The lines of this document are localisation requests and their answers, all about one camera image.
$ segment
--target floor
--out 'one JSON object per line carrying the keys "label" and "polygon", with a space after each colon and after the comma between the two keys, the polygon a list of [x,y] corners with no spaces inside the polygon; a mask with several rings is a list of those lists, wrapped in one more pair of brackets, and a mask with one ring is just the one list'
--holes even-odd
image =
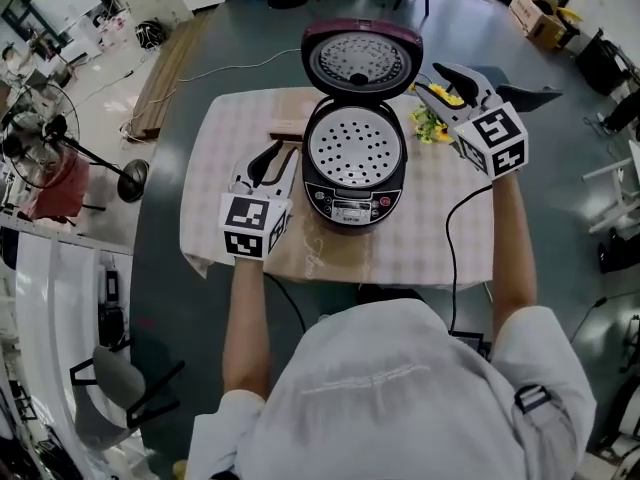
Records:
{"label": "floor", "polygon": [[[64,90],[77,111],[82,146],[120,167],[135,158],[151,161],[154,141],[131,143],[123,140],[119,130],[131,117],[158,55],[158,51],[145,52],[137,42],[128,42],[109,48],[76,69],[77,79],[71,80]],[[122,79],[130,71],[133,73]],[[70,127],[75,130],[77,124],[70,124]],[[117,174],[106,168],[91,167],[89,190],[84,202],[106,207],[107,210],[83,209],[77,218],[72,219],[76,224],[73,232],[133,247],[140,202],[128,204],[120,200],[116,194],[117,180]]]}
{"label": "floor", "polygon": [[[297,48],[306,26],[342,16],[386,19],[419,30],[425,45],[422,70],[447,60],[497,65],[513,84],[552,85],[565,95],[553,105],[524,115],[530,134],[530,164],[520,175],[537,262],[539,302],[552,307],[572,336],[589,307],[603,295],[633,289],[638,271],[602,276],[589,221],[607,206],[606,184],[581,181],[581,174],[611,163],[604,138],[584,124],[584,116],[608,112],[613,103],[583,81],[568,54],[549,55],[531,45],[508,9],[493,0],[431,0],[423,18],[421,0],[400,10],[382,9],[378,0],[310,0],[304,7],[271,10],[266,3],[230,0],[215,11],[209,29],[188,66],[194,76],[229,64],[254,64]],[[220,361],[228,311],[231,269],[216,265],[203,280],[183,258],[178,244],[183,181],[198,128],[211,101],[230,92],[309,85],[301,63],[282,56],[268,66],[222,71],[182,84],[167,114],[142,201],[135,243],[131,293],[133,362],[150,378],[177,360],[186,361],[173,384],[180,409],[143,429],[145,445],[157,452],[153,468],[169,478],[170,464],[187,457],[193,418],[213,412],[221,396]],[[298,343],[301,331],[292,308],[266,281],[274,380]],[[353,305],[355,286],[284,282],[311,325],[320,314]],[[420,289],[445,321],[450,294]],[[602,430],[612,396],[624,376],[617,373],[621,337],[635,312],[634,296],[620,297],[594,310],[574,346],[600,402],[594,438]],[[490,336],[490,305],[482,286],[460,294],[460,330]]]}

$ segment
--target fan stand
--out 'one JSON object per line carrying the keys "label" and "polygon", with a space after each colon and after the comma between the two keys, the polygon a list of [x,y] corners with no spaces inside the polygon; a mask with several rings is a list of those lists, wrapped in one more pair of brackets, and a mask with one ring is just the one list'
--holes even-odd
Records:
{"label": "fan stand", "polygon": [[131,160],[131,162],[125,165],[124,169],[118,169],[95,153],[92,153],[88,149],[82,147],[73,139],[61,135],[58,136],[58,140],[64,142],[67,146],[75,149],[83,155],[88,156],[96,164],[106,167],[120,176],[118,178],[118,196],[125,203],[133,203],[142,197],[142,194],[144,193],[144,185],[147,182],[147,176],[149,175],[148,162],[140,159]]}

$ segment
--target gray floor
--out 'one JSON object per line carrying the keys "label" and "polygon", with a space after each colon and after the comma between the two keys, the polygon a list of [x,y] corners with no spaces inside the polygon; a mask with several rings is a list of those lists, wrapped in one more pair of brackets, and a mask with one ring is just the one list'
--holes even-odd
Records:
{"label": "gray floor", "polygon": [[[569,55],[551,55],[532,46],[500,3],[431,0],[426,21],[422,0],[407,0],[396,12],[381,9],[378,3],[310,0],[302,8],[278,11],[268,9],[264,1],[231,0],[215,11],[186,75],[261,62],[281,50],[299,47],[310,23],[344,16],[386,19],[419,30],[425,44],[423,71],[428,73],[433,72],[430,64],[435,61],[496,65],[514,84],[564,89],[557,103],[523,116],[531,159],[520,179],[537,261],[539,300],[556,311],[572,335],[599,297],[633,289],[631,281],[637,274],[630,270],[601,276],[595,255],[598,238],[587,234],[589,217],[606,206],[611,194],[604,184],[583,183],[580,175],[612,160],[605,139],[586,126],[583,117],[612,108],[612,102],[586,85]],[[151,378],[179,359],[187,363],[173,383],[180,409],[143,431],[146,446],[158,452],[155,467],[163,477],[168,477],[172,461],[187,457],[193,418],[215,411],[221,396],[220,358],[231,269],[214,266],[203,281],[178,245],[183,181],[200,122],[211,101],[221,94],[305,85],[309,82],[297,54],[288,54],[262,68],[224,71],[180,85],[165,120],[142,202],[131,295],[134,363]],[[301,332],[286,299],[270,280],[266,283],[277,376]],[[354,302],[352,285],[285,285],[309,323],[321,313],[336,312]],[[449,321],[450,294],[420,291]],[[596,434],[624,380],[617,373],[620,336],[633,302],[619,298],[594,310],[575,343],[600,402]],[[490,334],[490,306],[482,286],[461,294],[458,328]]]}

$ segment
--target rice cooker control panel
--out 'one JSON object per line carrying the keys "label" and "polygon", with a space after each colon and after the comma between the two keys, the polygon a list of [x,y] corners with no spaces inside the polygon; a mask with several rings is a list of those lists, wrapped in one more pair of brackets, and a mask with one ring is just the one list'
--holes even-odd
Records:
{"label": "rice cooker control panel", "polygon": [[359,192],[350,197],[348,191],[305,183],[309,200],[316,209],[333,222],[346,226],[365,226],[382,220],[400,198],[401,190]]}

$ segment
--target white tablecloth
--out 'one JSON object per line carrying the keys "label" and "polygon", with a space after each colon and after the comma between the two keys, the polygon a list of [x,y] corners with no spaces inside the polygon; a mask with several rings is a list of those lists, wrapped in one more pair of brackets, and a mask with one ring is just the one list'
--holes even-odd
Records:
{"label": "white tablecloth", "polygon": [[[219,196],[226,191],[235,162],[257,144],[270,140],[268,131],[278,92],[296,90],[301,89],[226,94],[211,103],[191,153],[180,212],[180,248],[203,275],[213,262],[233,264],[224,250],[217,221]],[[367,235],[337,235],[322,226],[311,210],[298,171],[292,197],[294,216],[265,264],[267,272],[293,279],[452,284],[453,263],[444,228],[447,213],[489,180],[461,159],[453,147],[422,144],[415,138],[409,114],[418,107],[417,98],[403,95],[389,103],[402,123],[409,155],[398,206]],[[459,285],[491,279],[491,191],[456,211],[451,236]]]}

